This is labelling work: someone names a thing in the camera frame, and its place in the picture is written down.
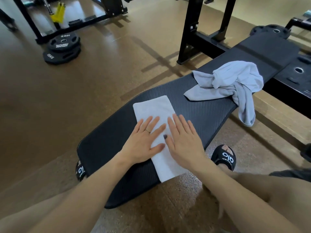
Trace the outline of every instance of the black padded bench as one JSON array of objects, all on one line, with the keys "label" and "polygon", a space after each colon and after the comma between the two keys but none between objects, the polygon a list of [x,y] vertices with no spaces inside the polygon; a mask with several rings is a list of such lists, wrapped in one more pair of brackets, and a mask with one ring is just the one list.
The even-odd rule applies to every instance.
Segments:
[{"label": "black padded bench", "polygon": [[[212,74],[213,70],[227,62],[249,61],[257,65],[264,82],[267,82],[286,67],[298,52],[298,46],[293,43],[272,34],[262,33],[245,39],[197,70]],[[186,120],[192,121],[206,149],[237,106],[231,98],[210,101],[187,100],[183,95],[184,92],[196,84],[196,80],[190,73],[152,88],[130,100],[100,124],[80,142],[77,148],[86,174],[89,176],[96,172],[122,149],[137,123],[133,104],[163,95],[167,95],[177,114],[183,114]],[[135,164],[116,185],[105,208],[115,208],[159,183],[160,180],[151,159]]]}]

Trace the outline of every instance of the person's right arm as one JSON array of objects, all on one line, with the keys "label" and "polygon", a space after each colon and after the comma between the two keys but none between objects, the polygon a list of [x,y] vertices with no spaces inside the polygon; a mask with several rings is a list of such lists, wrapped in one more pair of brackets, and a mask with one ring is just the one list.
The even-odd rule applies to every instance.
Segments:
[{"label": "person's right arm", "polygon": [[172,157],[188,169],[216,196],[241,233],[301,233],[284,216],[251,191],[226,175],[205,156],[204,148],[191,121],[173,115],[168,118],[172,137],[165,142]]}]

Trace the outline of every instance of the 15kg weight plate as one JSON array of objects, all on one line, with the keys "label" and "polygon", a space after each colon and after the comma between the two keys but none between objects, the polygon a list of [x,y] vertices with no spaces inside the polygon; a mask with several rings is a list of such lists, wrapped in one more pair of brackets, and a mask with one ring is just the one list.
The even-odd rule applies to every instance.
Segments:
[{"label": "15kg weight plate", "polygon": [[45,51],[43,52],[43,59],[48,64],[52,65],[60,65],[72,61],[73,59],[77,58],[81,52],[80,46],[76,46],[72,50],[66,52],[52,52],[52,51]]},{"label": "15kg weight plate", "polygon": [[267,26],[256,26],[251,30],[250,35],[262,32],[269,32],[283,39],[288,39],[290,36],[290,30],[276,24],[269,24]]},{"label": "15kg weight plate", "polygon": [[80,44],[80,37],[75,33],[65,33],[51,39],[48,49],[54,52],[64,52],[71,50]]}]

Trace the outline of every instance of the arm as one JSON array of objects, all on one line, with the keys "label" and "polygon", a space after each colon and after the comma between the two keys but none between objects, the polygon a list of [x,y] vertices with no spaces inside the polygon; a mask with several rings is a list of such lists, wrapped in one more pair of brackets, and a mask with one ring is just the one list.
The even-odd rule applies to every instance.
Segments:
[{"label": "arm", "polygon": [[159,144],[150,149],[152,142],[165,129],[165,124],[163,124],[150,134],[148,131],[153,130],[159,117],[150,122],[151,120],[152,117],[144,123],[140,120],[122,150],[93,175],[81,182],[29,233],[91,232],[113,188],[127,170],[135,163],[148,160],[165,147],[165,144]]},{"label": "arm", "polygon": [[179,118],[173,115],[175,125],[168,118],[173,139],[168,136],[165,141],[172,157],[196,175],[216,196],[241,233],[300,232],[284,216],[206,158],[200,137],[191,121],[186,122],[182,115]]}]

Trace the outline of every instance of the folded white towel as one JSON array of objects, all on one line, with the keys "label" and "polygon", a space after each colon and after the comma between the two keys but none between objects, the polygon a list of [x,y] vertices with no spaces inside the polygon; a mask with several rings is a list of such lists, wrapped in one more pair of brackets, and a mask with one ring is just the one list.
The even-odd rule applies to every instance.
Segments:
[{"label": "folded white towel", "polygon": [[[155,147],[160,143],[165,144],[163,135],[171,134],[169,126],[167,124],[167,118],[172,117],[172,115],[175,113],[168,97],[161,96],[149,101],[135,103],[133,104],[133,108],[137,121],[139,121],[140,119],[146,120],[149,116],[153,116],[153,118],[157,116],[160,117],[160,121],[154,127],[153,131],[159,128],[163,123],[166,123],[166,129],[154,140],[151,147]],[[153,156],[151,160],[155,166],[155,170],[161,182],[164,182],[187,172],[186,169],[179,166],[172,158],[167,145],[165,145],[164,150]]]},{"label": "folded white towel", "polygon": [[252,126],[255,121],[255,108],[252,93],[263,87],[263,78],[252,62],[232,61],[206,74],[192,71],[198,85],[184,95],[191,101],[205,101],[232,96],[239,106],[239,119]]}]

